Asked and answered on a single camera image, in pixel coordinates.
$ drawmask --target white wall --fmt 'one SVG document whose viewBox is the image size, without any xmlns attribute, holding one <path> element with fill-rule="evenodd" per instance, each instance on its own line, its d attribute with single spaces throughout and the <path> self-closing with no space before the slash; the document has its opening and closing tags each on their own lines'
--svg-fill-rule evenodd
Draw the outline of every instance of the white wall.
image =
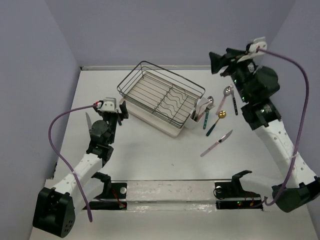
<svg viewBox="0 0 320 240">
<path fill-rule="evenodd" d="M 277 34 L 295 0 L 46 0 L 81 66 L 209 65 Z"/>
<path fill-rule="evenodd" d="M 310 98 L 304 121 L 299 152 L 305 162 L 320 176 L 320 1 L 296 1 L 283 26 L 269 45 L 271 51 L 298 61 L 310 82 Z M 262 60 L 278 74 L 280 90 L 272 97 L 280 111 L 286 130 L 296 140 L 305 98 L 305 81 L 298 68 L 272 56 Z M 320 197 L 309 204 L 309 211 L 320 236 Z"/>
<path fill-rule="evenodd" d="M 57 160 L 48 127 L 70 109 L 80 70 L 43 0 L 2 0 L 0 32 L 0 239 L 27 240 Z M 66 124 L 53 130 L 58 147 Z"/>
</svg>

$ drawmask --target wire dish rack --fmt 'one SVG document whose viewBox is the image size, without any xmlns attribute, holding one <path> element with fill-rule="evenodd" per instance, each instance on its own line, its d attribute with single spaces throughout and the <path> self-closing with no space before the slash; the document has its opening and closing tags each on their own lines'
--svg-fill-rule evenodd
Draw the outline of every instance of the wire dish rack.
<svg viewBox="0 0 320 240">
<path fill-rule="evenodd" d="M 141 61 L 117 86 L 122 97 L 181 129 L 206 90 L 191 80 Z"/>
</svg>

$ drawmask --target silver spoon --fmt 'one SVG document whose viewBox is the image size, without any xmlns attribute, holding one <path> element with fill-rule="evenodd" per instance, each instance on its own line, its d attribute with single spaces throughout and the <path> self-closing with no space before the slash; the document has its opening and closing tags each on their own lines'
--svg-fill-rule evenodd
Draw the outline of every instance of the silver spoon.
<svg viewBox="0 0 320 240">
<path fill-rule="evenodd" d="M 235 98 L 235 90 L 234 90 L 233 85 L 231 85 L 231 96 L 232 96 L 232 100 L 233 100 L 234 113 L 235 113 L 235 115 L 238 115 L 238 108 L 237 108 L 237 103 L 236 103 L 236 98 Z"/>
<path fill-rule="evenodd" d="M 215 106 L 214 105 L 214 98 L 212 96 L 208 97 L 208 100 L 211 102 L 208 106 L 206 106 L 205 109 L 205 118 L 204 118 L 204 123 L 203 123 L 203 129 L 206 129 L 207 127 L 207 122 L 208 122 L 208 117 L 209 117 L 209 111 Z"/>
<path fill-rule="evenodd" d="M 224 90 L 223 90 L 223 98 L 220 102 L 220 105 L 218 106 L 218 109 L 216 110 L 215 114 L 216 115 L 219 115 L 221 109 L 222 109 L 222 106 L 224 105 L 225 103 L 225 100 L 226 100 L 226 97 L 228 97 L 230 94 L 231 94 L 231 90 L 232 90 L 232 87 L 230 86 L 227 86 Z"/>
<path fill-rule="evenodd" d="M 214 105 L 214 97 L 213 96 L 208 96 L 207 99 L 209 100 L 209 104 L 206 106 L 204 112 L 202 112 L 201 114 L 198 114 L 196 117 L 195 117 L 195 121 L 198 122 L 202 116 L 205 114 L 205 113 L 208 113 L 209 110 L 211 110 L 215 105 Z"/>
</svg>

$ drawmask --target purple cable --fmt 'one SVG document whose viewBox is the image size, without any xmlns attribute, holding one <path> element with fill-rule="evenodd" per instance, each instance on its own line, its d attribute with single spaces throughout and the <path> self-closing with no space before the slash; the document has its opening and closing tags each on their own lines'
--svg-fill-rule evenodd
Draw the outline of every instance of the purple cable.
<svg viewBox="0 0 320 240">
<path fill-rule="evenodd" d="M 283 56 L 283 55 L 280 55 L 280 54 L 277 54 L 277 53 L 274 53 L 274 52 L 271 52 L 271 51 L 268 51 L 268 50 L 264 50 L 264 49 L 258 49 L 258 51 L 261 51 L 261 52 L 264 52 L 266 54 L 269 54 L 269 55 L 272 55 L 272 56 L 275 56 L 277 58 L 280 58 L 280 59 L 284 59 L 284 60 L 287 60 L 288 62 L 296 65 L 300 71 L 302 72 L 302 75 L 304 77 L 304 80 L 305 80 L 305 99 L 304 99 L 304 104 L 303 104 L 303 110 L 302 110 L 302 115 L 301 115 L 301 120 L 300 120 L 300 125 L 299 125 L 299 129 L 298 129 L 298 134 L 296 136 L 296 140 L 295 140 L 295 144 L 294 144 L 294 149 L 293 149 L 293 154 L 292 154 L 292 159 L 291 159 L 291 163 L 290 163 L 290 167 L 289 167 L 289 170 L 286 174 L 286 177 L 278 191 L 278 193 L 276 194 L 276 196 L 274 197 L 273 201 L 270 202 L 270 203 L 267 203 L 267 197 L 264 197 L 264 200 L 263 202 L 265 203 L 265 205 L 267 206 L 271 206 L 273 204 L 275 204 L 279 197 L 281 196 L 281 194 L 283 193 L 288 181 L 289 181 L 289 178 L 291 176 L 291 173 L 294 169 L 294 166 L 295 166 L 295 162 L 296 162 L 296 154 L 298 152 L 298 146 L 299 146 L 299 143 L 300 143 L 300 137 L 301 137 L 301 133 L 302 133 L 302 128 L 303 128 L 303 125 L 304 125 L 304 121 L 305 121 L 305 115 L 306 115 L 306 111 L 307 111 L 307 105 L 308 105 L 308 100 L 309 100 L 309 80 L 308 80 L 308 76 L 306 74 L 306 71 L 303 69 L 303 67 L 297 63 L 296 61 L 286 57 L 286 56 Z"/>
<path fill-rule="evenodd" d="M 73 167 L 70 165 L 70 163 L 60 154 L 60 152 L 56 149 L 55 145 L 54 145 L 53 142 L 52 142 L 52 138 L 51 138 L 51 130 L 52 130 L 52 127 L 53 127 L 54 123 L 55 123 L 59 118 L 61 118 L 63 115 L 72 113 L 72 112 L 74 112 L 74 111 L 82 110 L 82 109 L 93 108 L 93 107 L 96 107 L 96 106 L 97 106 L 97 105 L 94 104 L 94 105 L 90 105 L 90 106 L 78 107 L 78 108 L 71 109 L 71 110 L 69 110 L 69 111 L 63 112 L 63 113 L 61 113 L 60 115 L 58 115 L 55 119 L 53 119 L 53 121 L 51 122 L 51 124 L 50 124 L 50 126 L 49 126 L 48 137 L 49 137 L 50 145 L 51 145 L 53 151 L 62 159 L 62 161 L 64 161 L 64 163 L 68 166 L 68 168 L 70 169 L 70 171 L 71 171 L 72 173 L 74 172 L 74 168 L 73 168 Z M 91 209 L 90 209 L 89 202 L 88 202 L 87 197 L 86 197 L 86 195 L 85 195 L 85 193 L 84 193 L 84 190 L 83 190 L 83 188 L 82 188 L 82 186 L 81 186 L 81 184 L 80 184 L 80 181 L 79 181 L 78 176 L 77 176 L 75 173 L 73 173 L 73 175 L 74 175 L 74 179 L 75 179 L 75 181 L 76 181 L 76 184 L 77 184 L 78 187 L 79 187 L 80 193 L 81 193 L 81 195 L 82 195 L 82 197 L 83 197 L 83 200 L 84 200 L 84 202 L 85 202 L 86 211 L 87 211 L 87 213 L 88 213 L 89 221 L 90 221 L 90 223 L 92 223 L 93 218 L 92 218 L 92 212 L 91 212 Z"/>
</svg>

